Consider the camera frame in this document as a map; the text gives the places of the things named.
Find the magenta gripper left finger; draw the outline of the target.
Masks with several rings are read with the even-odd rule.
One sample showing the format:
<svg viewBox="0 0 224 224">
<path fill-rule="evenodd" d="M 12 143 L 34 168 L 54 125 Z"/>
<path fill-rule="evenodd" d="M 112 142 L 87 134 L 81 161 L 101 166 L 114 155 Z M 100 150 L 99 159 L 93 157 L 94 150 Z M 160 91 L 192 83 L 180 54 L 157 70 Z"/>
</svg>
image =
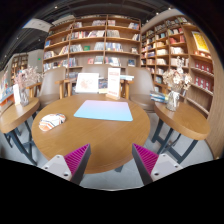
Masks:
<svg viewBox="0 0 224 224">
<path fill-rule="evenodd" d="M 79 185 L 90 155 L 91 147 L 89 144 L 86 144 L 65 156 L 54 156 L 42 169 Z"/>
</svg>

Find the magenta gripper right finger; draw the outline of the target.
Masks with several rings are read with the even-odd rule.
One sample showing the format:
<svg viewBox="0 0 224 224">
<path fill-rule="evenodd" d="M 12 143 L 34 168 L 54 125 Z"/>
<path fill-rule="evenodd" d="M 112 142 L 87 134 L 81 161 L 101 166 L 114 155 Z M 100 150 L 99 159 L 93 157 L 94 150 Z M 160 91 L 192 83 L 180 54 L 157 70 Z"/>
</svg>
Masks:
<svg viewBox="0 0 224 224">
<path fill-rule="evenodd" d="M 181 165 L 167 154 L 156 154 L 135 143 L 132 155 L 144 185 L 159 180 L 182 169 Z"/>
</svg>

